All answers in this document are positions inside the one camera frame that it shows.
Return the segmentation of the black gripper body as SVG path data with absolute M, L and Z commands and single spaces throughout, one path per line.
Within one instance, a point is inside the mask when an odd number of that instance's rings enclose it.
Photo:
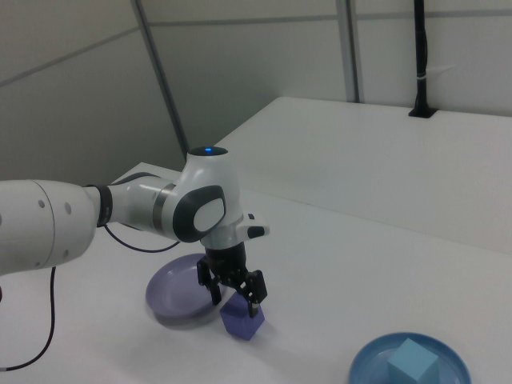
M 218 283 L 231 288 L 245 283 L 248 269 L 243 242 L 223 250 L 206 248 L 206 262 Z

